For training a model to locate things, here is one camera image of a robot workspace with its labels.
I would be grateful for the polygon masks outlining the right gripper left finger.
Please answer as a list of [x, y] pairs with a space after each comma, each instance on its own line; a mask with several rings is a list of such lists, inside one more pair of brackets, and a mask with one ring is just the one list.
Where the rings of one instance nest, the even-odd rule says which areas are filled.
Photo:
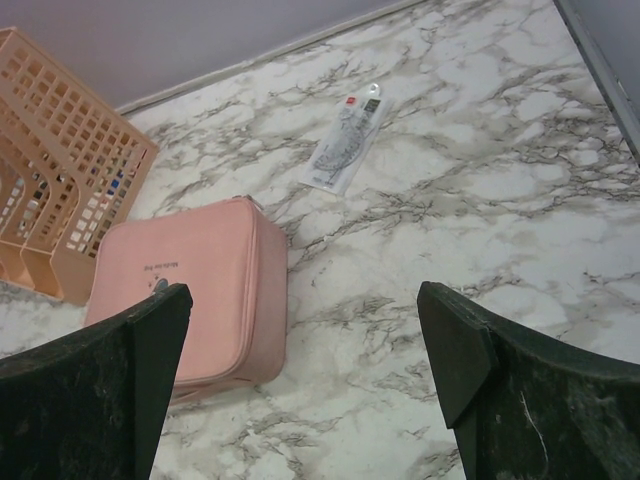
[[2, 359], [2, 478], [149, 478], [192, 305], [170, 285]]

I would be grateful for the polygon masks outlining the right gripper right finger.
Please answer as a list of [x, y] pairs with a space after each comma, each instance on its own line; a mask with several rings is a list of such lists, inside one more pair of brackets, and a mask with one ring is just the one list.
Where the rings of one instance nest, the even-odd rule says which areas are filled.
[[422, 283], [417, 307], [442, 415], [468, 479], [636, 479], [639, 367]]

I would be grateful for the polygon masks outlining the pink medicine kit case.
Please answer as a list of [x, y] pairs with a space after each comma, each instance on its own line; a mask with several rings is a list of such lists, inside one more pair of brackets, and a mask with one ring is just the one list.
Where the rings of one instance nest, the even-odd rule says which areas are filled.
[[101, 241], [87, 325], [172, 284], [193, 306], [172, 404], [264, 384], [282, 370], [287, 240], [248, 197], [119, 224]]

